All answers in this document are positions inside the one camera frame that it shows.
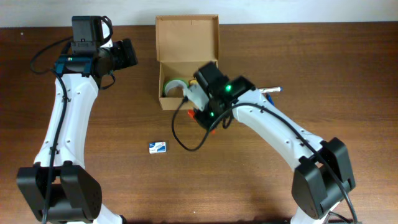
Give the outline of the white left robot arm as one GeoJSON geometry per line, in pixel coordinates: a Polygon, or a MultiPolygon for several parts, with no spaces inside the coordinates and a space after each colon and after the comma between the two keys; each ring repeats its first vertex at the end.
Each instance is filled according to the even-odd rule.
{"type": "Polygon", "coordinates": [[[136,53],[129,39],[111,40],[106,16],[75,16],[72,30],[50,69],[55,101],[44,143],[33,165],[18,170],[17,186],[42,223],[125,223],[103,204],[100,184],[85,169],[84,147],[103,77],[136,65],[136,53]]]}

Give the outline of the cardboard box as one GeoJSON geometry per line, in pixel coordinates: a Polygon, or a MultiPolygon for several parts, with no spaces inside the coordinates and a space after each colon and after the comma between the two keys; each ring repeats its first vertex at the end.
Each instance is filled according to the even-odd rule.
{"type": "Polygon", "coordinates": [[[159,70],[159,103],[175,110],[182,97],[176,90],[164,92],[173,80],[188,83],[201,66],[220,59],[220,29],[217,14],[157,16],[155,40],[159,70]]]}

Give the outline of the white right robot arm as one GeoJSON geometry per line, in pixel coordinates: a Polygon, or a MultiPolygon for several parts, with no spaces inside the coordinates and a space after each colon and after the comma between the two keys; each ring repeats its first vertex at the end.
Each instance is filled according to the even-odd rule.
{"type": "Polygon", "coordinates": [[[230,80],[213,62],[199,68],[194,78],[201,98],[194,115],[197,123],[212,132],[222,120],[233,118],[255,131],[294,172],[292,196],[298,209],[291,223],[328,223],[356,186],[345,144],[308,132],[248,79],[230,80]]]}

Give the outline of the green tape roll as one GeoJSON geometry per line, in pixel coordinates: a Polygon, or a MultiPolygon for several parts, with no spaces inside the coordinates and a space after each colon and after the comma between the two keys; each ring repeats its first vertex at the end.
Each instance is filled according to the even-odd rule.
{"type": "Polygon", "coordinates": [[[188,83],[185,80],[174,78],[168,80],[164,85],[163,85],[163,94],[164,96],[167,96],[169,94],[169,91],[174,89],[174,88],[179,88],[183,92],[183,96],[185,96],[185,92],[188,90],[188,83]]]}

